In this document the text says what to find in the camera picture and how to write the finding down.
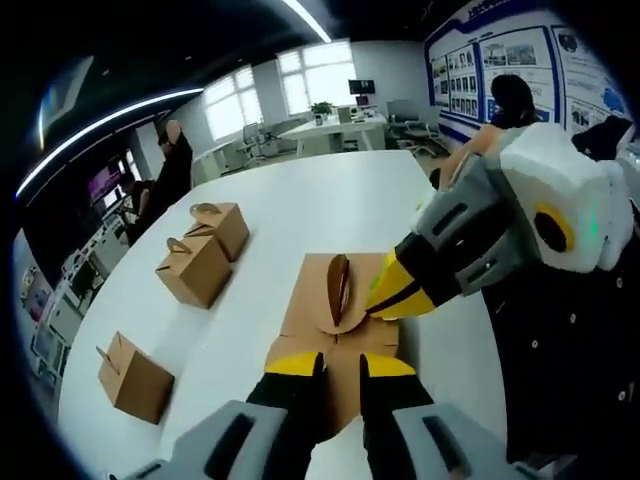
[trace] flattened cardboard box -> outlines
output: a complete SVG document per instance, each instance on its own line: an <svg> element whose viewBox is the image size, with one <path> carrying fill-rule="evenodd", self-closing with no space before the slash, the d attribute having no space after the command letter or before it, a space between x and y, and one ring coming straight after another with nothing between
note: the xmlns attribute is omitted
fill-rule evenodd
<svg viewBox="0 0 640 480"><path fill-rule="evenodd" d="M157 425L169 403L174 376L120 332L103 352L98 379L114 407Z"/></svg>
<svg viewBox="0 0 640 480"><path fill-rule="evenodd" d="M235 262L249 238L249 229L237 203L198 203L191 206L197 220L185 237L214 235L230 262Z"/></svg>
<svg viewBox="0 0 640 480"><path fill-rule="evenodd" d="M210 308L231 276L218 241L211 236L167 240L169 254L156 269L179 302Z"/></svg>
<svg viewBox="0 0 640 480"><path fill-rule="evenodd" d="M337 335L322 331L331 325L327 272L335 254L307 254L285 314L280 336L267 355L273 361L309 351L325 354L328 368L332 432L337 434L360 413L360 354L395 356L398 323L365 318L371 282L376 278L385 254L347 254L351 291L341 324L350 330Z"/></svg>

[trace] potted plant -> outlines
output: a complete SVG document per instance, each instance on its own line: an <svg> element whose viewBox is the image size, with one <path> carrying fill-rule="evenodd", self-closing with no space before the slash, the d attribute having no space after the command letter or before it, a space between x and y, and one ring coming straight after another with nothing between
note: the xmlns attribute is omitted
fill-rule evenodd
<svg viewBox="0 0 640 480"><path fill-rule="evenodd" d="M326 120L333 109L333 105L329 102L318 102L311 105L311 112L314 115L322 115L322 119Z"/></svg>

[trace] ceiling light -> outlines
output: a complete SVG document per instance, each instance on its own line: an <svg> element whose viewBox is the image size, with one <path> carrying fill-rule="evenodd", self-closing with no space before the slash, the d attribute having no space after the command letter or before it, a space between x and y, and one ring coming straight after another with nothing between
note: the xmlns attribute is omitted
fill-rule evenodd
<svg viewBox="0 0 640 480"><path fill-rule="evenodd" d="M311 16L311 14L307 11L307 9L304 8L302 5L300 5L298 0L282 0L282 1L286 3L291 10L296 12L301 19L307 22L307 25L309 25L313 29L313 31L318 34L318 36L322 39L324 43L331 43L331 38L329 38L329 35L327 35L327 32L325 32L322 29L320 24L316 21L315 18Z"/></svg>
<svg viewBox="0 0 640 480"><path fill-rule="evenodd" d="M139 102L136 103L134 105L130 105L126 108L123 108L122 110L118 110L117 112L114 112L110 115L107 115L106 117L104 117L101 120L98 120L97 122L89 125L88 127L83 128L82 130L80 130L78 133L76 133L75 135L69 137L67 140L65 140L64 142L62 142L60 145L58 145L49 155L47 155L44 160L42 160L37 166L36 168L34 168L29 175L27 175L27 178L25 178L22 183L20 184L20 187L18 187L18 191L16 192L16 198L20 195L20 193L22 193L22 191L27 187L27 185L29 185L34 178L36 178L36 176L49 164L51 163L51 161L56 158L58 155L60 155L60 153L62 153L64 150L66 150L67 148L69 148L71 145L73 145L75 142L77 142L78 140L80 140L82 137L84 137L86 134L92 132L93 130L95 130L96 128L104 125L105 123L110 122L111 120L121 117L122 115L126 115L129 112L132 112L134 110L137 110L138 108L142 108L142 107L146 107L148 105L153 105L154 103L159 103L159 102L164 102L165 100L171 100L172 98L177 98L177 97L182 97L184 95L192 95L194 93L201 93L202 91L204 91L204 88L193 88L191 90L183 90L181 92L174 92L174 93L167 93L165 95L161 95L159 97L155 97L155 98L150 98L149 100L145 100L143 102Z"/></svg>

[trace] yellow ring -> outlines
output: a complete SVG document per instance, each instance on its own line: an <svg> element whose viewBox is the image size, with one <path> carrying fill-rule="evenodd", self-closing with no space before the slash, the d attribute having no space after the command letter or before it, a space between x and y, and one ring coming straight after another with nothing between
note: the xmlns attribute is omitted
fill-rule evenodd
<svg viewBox="0 0 640 480"><path fill-rule="evenodd" d="M535 212L549 215L553 219L553 221L556 222L556 225L558 225L558 227L562 231L562 234L564 235L564 239L567 242L567 248L565 252L570 252L571 250L573 250L573 246L574 246L573 230L565 220L562 213L557 208L544 202L540 202L536 205Z"/></svg>

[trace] table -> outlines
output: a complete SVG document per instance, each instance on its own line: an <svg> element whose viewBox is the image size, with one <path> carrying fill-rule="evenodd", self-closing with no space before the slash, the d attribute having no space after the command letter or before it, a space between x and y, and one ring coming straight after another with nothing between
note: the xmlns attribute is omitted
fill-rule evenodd
<svg viewBox="0 0 640 480"><path fill-rule="evenodd" d="M63 378L59 428L96 474L125 476L170 458L178 437L262 377L305 253L386 252L433 194L401 150L317 156L256 168L200 185L171 207L116 266L87 312ZM238 202L251 230L231 281L210 310L179 304L154 269L168 236L192 223L196 202ZM454 299L427 318L405 319L401 355L411 357L437 401L448 401L506 439L498 353L482 297ZM109 403L95 346L121 331L176 375L159 426ZM356 418L313 451L309 479L371 478Z"/></svg>
<svg viewBox="0 0 640 480"><path fill-rule="evenodd" d="M386 118L384 118L384 116L380 114L376 114L373 117L365 117L364 121L362 122L351 123L340 123L337 115L329 115L329 118L325 120L322 125L316 125L315 120L312 120L303 125L300 125L299 127L281 133L279 137L287 140L298 141L298 149L296 152L298 157L302 154L303 142L305 139L324 135L332 135L336 133L359 133L366 150L373 150L371 139L369 138L369 134L367 132L376 128L382 128L386 124Z"/></svg>

